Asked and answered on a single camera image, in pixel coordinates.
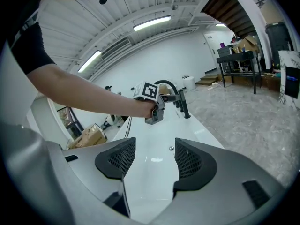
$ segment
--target cable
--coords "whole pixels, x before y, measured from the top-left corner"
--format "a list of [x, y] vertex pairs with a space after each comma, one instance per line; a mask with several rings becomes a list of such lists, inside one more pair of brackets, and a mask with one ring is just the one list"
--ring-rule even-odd
[[130, 127], [131, 127], [131, 120], [132, 120], [132, 117], [130, 117], [129, 120], [128, 120], [127, 129], [126, 129], [126, 133], [125, 133], [124, 138], [128, 138], [128, 135], [129, 135], [129, 132], [130, 132]]

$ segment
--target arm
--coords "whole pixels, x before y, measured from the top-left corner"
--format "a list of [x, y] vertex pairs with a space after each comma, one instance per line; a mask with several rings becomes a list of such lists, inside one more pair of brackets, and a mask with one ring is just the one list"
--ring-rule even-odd
[[27, 74], [38, 91], [61, 105], [96, 113], [149, 118], [152, 102], [141, 102], [114, 94], [83, 78], [64, 72], [55, 64]]

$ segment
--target hand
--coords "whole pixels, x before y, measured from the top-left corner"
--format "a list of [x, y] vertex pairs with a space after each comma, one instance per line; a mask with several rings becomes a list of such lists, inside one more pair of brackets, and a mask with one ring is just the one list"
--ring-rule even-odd
[[154, 110], [154, 107], [156, 106], [156, 103], [154, 101], [144, 101], [141, 102], [142, 106], [142, 113], [144, 118], [151, 118], [152, 117], [152, 111]]

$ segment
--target shelving unit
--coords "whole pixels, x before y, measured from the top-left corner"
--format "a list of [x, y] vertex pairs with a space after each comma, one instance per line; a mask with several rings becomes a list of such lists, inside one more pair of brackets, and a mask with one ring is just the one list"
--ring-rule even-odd
[[[258, 66], [258, 72], [254, 71], [254, 66], [253, 66], [253, 62], [252, 62], [253, 58], [256, 58], [257, 66]], [[232, 62], [234, 64], [234, 61], [241, 61], [241, 60], [250, 60], [250, 66], [251, 66], [252, 72], [244, 72], [244, 73], [233, 73], [232, 72], [232, 68], [230, 66], [230, 63]], [[224, 87], [226, 87], [224, 76], [230, 76], [232, 83], [234, 83], [233, 77], [235, 77], [235, 76], [252, 77], [253, 87], [254, 87], [254, 94], [256, 94], [256, 78], [257, 77], [260, 78], [260, 87], [262, 86], [262, 73], [261, 73], [261, 69], [260, 69], [260, 66], [259, 66], [259, 61], [258, 61], [258, 58], [257, 58], [257, 55], [256, 55], [255, 52], [248, 51], [248, 52], [240, 52], [240, 53], [236, 53], [236, 54], [232, 54], [232, 55], [226, 55], [224, 57], [218, 58], [217, 62], [220, 66]], [[229, 66], [228, 66], [229, 67], [229, 72], [226, 72], [225, 74], [223, 73], [223, 70], [222, 70], [222, 66], [221, 66], [222, 62], [228, 62], [228, 64], [229, 64]]]

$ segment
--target ceiling light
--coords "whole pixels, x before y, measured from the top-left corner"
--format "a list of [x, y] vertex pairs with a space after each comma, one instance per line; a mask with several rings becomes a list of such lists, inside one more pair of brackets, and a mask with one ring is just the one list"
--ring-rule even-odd
[[143, 22], [143, 23], [141, 23], [139, 25], [136, 25], [136, 26], [133, 27], [133, 29], [135, 31], [138, 31], [140, 29], [152, 26], [152, 25], [157, 24], [157, 23], [162, 23], [162, 22], [169, 21], [170, 19], [171, 19], [171, 16], [165, 16], [165, 17], [155, 18], [155, 19], [152, 19], [150, 21]]
[[101, 54], [100, 51], [97, 51], [93, 54], [93, 56], [91, 56], [86, 62], [85, 64], [78, 70], [79, 73], [82, 73], [86, 68], [87, 66], [93, 61], [96, 59], [96, 57], [98, 57], [99, 55]]
[[216, 24], [216, 26], [218, 26], [218, 27], [227, 27], [225, 24], [221, 24], [221, 23]]

